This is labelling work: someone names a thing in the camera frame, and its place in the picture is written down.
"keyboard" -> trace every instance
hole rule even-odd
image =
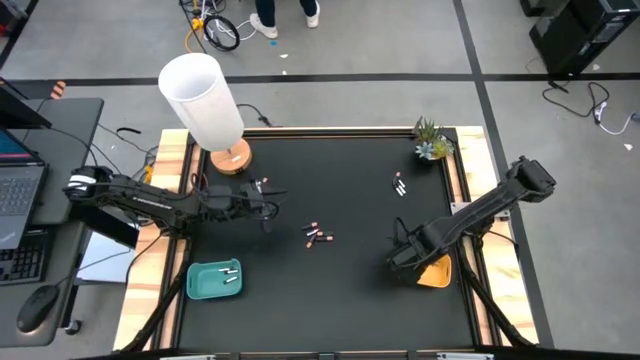
[[[38,178],[0,179],[0,216],[25,215],[29,212],[38,186]]]
[[[29,231],[17,249],[0,250],[0,286],[42,281],[48,243],[46,230]]]

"orange object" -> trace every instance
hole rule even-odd
[[[418,285],[445,288],[451,283],[451,257],[445,255],[427,266],[420,276]]]

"green tray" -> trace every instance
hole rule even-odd
[[[220,269],[238,270],[235,274],[226,274]],[[238,280],[225,284],[224,281],[234,276]],[[194,263],[187,271],[187,295],[193,300],[213,299],[235,295],[242,290],[242,268],[240,261],[231,259],[215,263]]]

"black desk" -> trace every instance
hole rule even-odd
[[[394,217],[412,228],[450,211],[445,163],[418,163],[406,134],[247,138],[248,172],[228,177],[205,165],[211,184],[266,176],[290,192],[271,234],[249,220],[198,227],[190,260],[235,257],[244,287],[214,301],[183,298],[178,346],[208,353],[471,347],[475,330],[457,263],[451,285],[435,290],[399,284],[384,262]],[[391,186],[397,171],[409,196]],[[300,226],[311,221],[336,240],[306,249]]]
[[[41,102],[42,100],[32,100],[28,104],[37,109]],[[102,99],[47,101],[42,104],[40,114],[47,118],[53,127],[91,143],[103,103]],[[12,132],[18,139],[23,139],[26,134],[23,130]],[[36,212],[36,219],[40,219],[40,223],[45,224],[62,224],[56,226],[54,230],[55,239],[50,248],[45,280],[40,283],[0,287],[0,299],[2,299],[0,323],[4,324],[5,329],[0,332],[0,347],[44,346],[53,341],[56,329],[63,321],[75,277],[72,276],[60,284],[58,300],[38,329],[29,334],[21,333],[15,326],[16,317],[24,301],[35,289],[43,285],[54,285],[77,269],[88,235],[87,226],[82,222],[67,221],[66,215],[69,214],[71,206],[60,190],[66,184],[63,182],[65,176],[56,176],[60,172],[68,173],[69,167],[77,168],[84,165],[87,149],[76,140],[49,130],[30,130],[25,143],[32,150],[38,151],[40,156],[50,164],[45,190],[40,196],[44,203],[43,209]]]

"cable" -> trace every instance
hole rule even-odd
[[[563,85],[560,85],[559,87],[564,88],[565,86],[569,85],[569,83],[570,83],[570,82],[571,82],[571,81],[567,81],[566,83],[564,83]],[[596,96],[595,96],[595,93],[594,93],[594,90],[593,90],[593,87],[594,87],[594,86],[597,86],[597,87],[599,87],[600,89],[602,89],[602,91],[604,91],[604,93],[605,93],[605,98],[604,98],[604,100],[601,100],[601,101],[599,101],[599,102],[596,102]],[[604,86],[602,86],[602,85],[600,85],[600,84],[598,84],[598,83],[596,83],[596,82],[590,82],[590,83],[588,83],[588,84],[587,84],[587,89],[588,89],[588,91],[589,91],[589,96],[591,97],[591,107],[589,108],[589,111],[588,111],[586,114],[581,114],[581,113],[579,113],[579,112],[577,112],[577,111],[575,111],[575,110],[573,110],[573,109],[569,108],[569,107],[568,107],[568,106],[566,106],[566,105],[563,105],[563,104],[561,104],[561,103],[559,103],[559,102],[557,102],[557,101],[554,101],[554,100],[551,100],[550,98],[548,98],[548,97],[547,97],[547,93],[549,93],[550,91],[553,91],[553,90],[558,90],[557,88],[555,88],[555,87],[553,87],[553,86],[552,86],[552,87],[550,87],[550,88],[548,88],[548,89],[545,89],[544,91],[542,91],[542,97],[543,97],[546,101],[548,101],[548,102],[550,102],[550,103],[552,103],[552,104],[554,104],[554,105],[556,105],[556,106],[559,106],[559,107],[561,107],[561,108],[563,108],[563,109],[567,110],[568,112],[570,112],[570,113],[572,113],[572,114],[574,114],[574,115],[576,115],[576,116],[579,116],[579,117],[581,117],[581,118],[588,118],[589,116],[592,116],[592,117],[593,117],[593,120],[597,123],[597,122],[598,122],[598,120],[597,120],[596,115],[595,115],[595,109],[596,109],[596,108],[598,108],[598,107],[599,107],[600,105],[602,105],[603,103],[607,102],[607,101],[609,100],[609,98],[611,97],[611,94],[609,94],[609,90],[607,90]]]
[[[621,135],[623,132],[625,132],[627,130],[627,125],[629,125],[629,122],[631,121],[631,119],[633,119],[636,116],[636,113],[632,113],[631,115],[629,115],[629,117],[627,118],[627,121],[624,123],[624,126],[622,127],[622,130],[618,131],[618,132],[614,132],[611,131],[607,128],[604,127],[604,125],[602,125],[602,123],[600,123],[600,128],[604,131],[606,131],[608,134],[614,135],[614,136],[618,136]]]
[[[142,250],[138,255],[136,255],[133,258],[133,260],[131,260],[131,264],[129,264],[129,267],[127,268],[127,275],[125,276],[125,281],[124,281],[125,288],[127,287],[127,285],[129,285],[129,273],[131,272],[131,268],[133,267],[133,264],[135,264],[136,260],[138,260],[138,258],[142,256],[142,254],[147,252],[147,250],[149,250],[153,245],[155,245],[156,242],[158,242],[158,240],[160,240],[161,237],[162,237],[162,231],[160,231],[160,234],[158,235],[158,237],[155,240],[153,240],[151,244],[149,244],[149,246],[144,248],[144,250]]]
[[[222,9],[218,8],[218,4],[219,3],[224,3],[224,7]],[[253,32],[251,34],[249,34],[248,36],[246,36],[244,38],[240,37],[240,33],[238,31],[243,26],[245,26],[247,24],[250,24],[251,20],[247,20],[247,21],[241,23],[239,26],[235,26],[235,25],[233,25],[233,23],[231,23],[227,19],[223,18],[222,16],[219,16],[219,14],[222,13],[227,8],[227,1],[226,0],[221,0],[221,1],[213,3],[213,14],[210,14],[208,9],[205,9],[204,5],[206,5],[206,4],[203,4],[203,7],[202,7],[202,10],[203,10],[202,11],[202,18],[204,19],[204,28],[206,30],[208,30],[208,31],[205,31],[205,38],[207,38],[207,40],[209,42],[211,42],[212,45],[214,45],[219,50],[223,50],[223,51],[234,50],[238,46],[240,46],[240,41],[249,40],[249,39],[251,39],[253,37],[253,35],[255,35],[258,32],[258,30],[253,29]],[[235,42],[235,44],[233,46],[229,46],[229,47],[221,46],[221,49],[220,49],[219,46],[221,44],[219,42],[216,43],[215,41],[213,41],[214,31],[209,29],[209,22],[211,20],[215,21],[216,29],[218,31],[220,31],[221,33],[224,33],[227,36],[229,36],[230,38],[236,40],[236,42]]]
[[[264,123],[267,127],[275,127],[270,121],[269,118],[267,118],[266,116],[262,115],[262,113],[260,112],[260,110],[258,110],[257,107],[251,105],[251,104],[236,104],[236,106],[238,108],[241,107],[249,107],[252,108],[253,110],[255,110],[255,112],[258,113],[258,121]]]
[[[49,130],[52,130],[52,131],[55,131],[55,132],[59,132],[59,133],[61,133],[61,134],[65,134],[65,135],[67,135],[67,136],[69,136],[69,137],[72,137],[72,138],[74,138],[74,139],[78,140],[82,145],[84,145],[84,147],[86,147],[86,148],[87,148],[87,150],[88,150],[88,151],[89,151],[89,153],[91,154],[91,157],[93,158],[93,162],[96,164],[96,166],[98,166],[98,160],[96,159],[96,154],[94,154],[94,153],[93,153],[93,150],[91,150],[91,147],[89,146],[89,144],[87,144],[86,142],[84,142],[84,141],[83,141],[82,139],[80,139],[79,137],[77,137],[77,136],[75,136],[75,135],[73,135],[73,134],[69,134],[69,133],[68,133],[68,132],[66,132],[66,131],[58,130],[58,129],[55,129],[55,128],[49,128]]]
[[[120,140],[122,140],[122,141],[126,142],[127,144],[129,144],[129,145],[131,145],[131,146],[135,147],[136,149],[138,149],[138,151],[143,152],[143,153],[147,153],[147,152],[149,152],[149,150],[145,150],[145,149],[141,148],[141,147],[140,147],[140,146],[138,146],[136,143],[134,143],[133,141],[129,141],[129,140],[125,139],[124,137],[122,137],[122,135],[118,134],[117,132],[115,132],[115,131],[113,131],[113,130],[111,130],[111,129],[109,129],[109,128],[106,128],[106,127],[104,127],[104,126],[103,126],[103,125],[101,125],[101,124],[98,124],[98,126],[99,126],[99,127],[101,127],[104,131],[107,131],[107,132],[109,132],[109,133],[113,134],[113,135],[114,135],[115,137],[117,137],[118,139],[120,139]]]
[[[527,72],[529,74],[531,74],[531,69],[529,69],[529,65],[531,65],[532,62],[536,61],[536,60],[541,60],[540,57],[534,57],[533,59],[529,60],[529,62],[524,66],[524,68],[527,70]]]
[[[58,281],[58,282],[56,283],[56,285],[55,285],[55,286],[56,286],[56,287],[58,287],[58,285],[60,285],[63,281],[65,281],[65,280],[69,279],[69,278],[70,278],[70,277],[72,277],[72,276],[77,275],[81,270],[84,270],[84,269],[86,269],[86,268],[88,268],[88,267],[91,267],[91,266],[93,266],[93,265],[100,264],[101,262],[107,261],[107,260],[112,259],[112,258],[114,258],[114,257],[116,257],[116,256],[120,256],[120,255],[128,254],[128,253],[130,253],[130,252],[131,252],[131,249],[128,249],[127,251],[123,251],[123,252],[119,252],[119,253],[117,253],[117,254],[109,255],[109,256],[107,256],[107,257],[105,257],[105,258],[103,258],[103,259],[100,259],[100,260],[98,260],[98,261],[94,261],[94,262],[92,262],[91,264],[85,265],[85,266],[81,267],[80,269],[78,269],[78,270],[76,270],[76,271],[72,272],[70,275],[65,276],[65,277],[63,277],[62,279],[60,279],[60,281]]]
[[[187,51],[191,52],[191,49],[189,49],[188,41],[189,41],[189,37],[196,32],[196,29],[193,27],[193,23],[191,22],[191,19],[189,19],[189,14],[187,14],[187,9],[185,4],[180,0],[178,1],[178,4],[182,8],[182,12],[184,12],[184,17],[187,19],[187,22],[189,23],[189,27],[191,28],[191,31],[187,34],[187,37],[184,39],[184,43],[185,43],[185,47],[187,48]],[[196,11],[196,10],[197,10],[197,2],[194,0],[193,11]],[[200,49],[202,49],[202,52],[207,54],[207,50],[204,49],[204,46],[202,45],[202,42],[200,42],[200,39],[198,38],[197,35],[196,35],[196,41],[198,41],[198,45],[200,45]]]
[[[518,244],[515,242],[515,240],[513,240],[512,238],[510,238],[510,237],[508,237],[508,236],[502,235],[502,234],[500,234],[500,233],[497,233],[497,232],[495,232],[495,231],[491,231],[491,230],[489,230],[489,231],[487,231],[487,232],[488,232],[488,233],[490,233],[490,234],[493,234],[493,235],[499,236],[499,237],[501,237],[501,238],[503,238],[503,239],[507,239],[507,240],[509,240],[509,241],[510,241],[514,246],[516,246],[516,247],[518,246]]]
[[[100,150],[100,148],[98,147],[98,145],[96,144],[91,144],[91,146],[93,146],[94,148],[96,148],[96,150],[98,150],[98,152],[100,154],[102,154],[102,156],[107,159],[107,161],[109,162],[109,164],[111,164],[111,166],[113,166],[114,169],[116,169],[116,171],[118,172],[118,174],[122,175],[122,171],[120,171],[120,169],[118,169],[118,167],[116,166],[116,164],[113,163],[113,161],[111,161],[111,159],[109,159],[109,157],[107,156],[107,154],[105,154],[102,150]]]

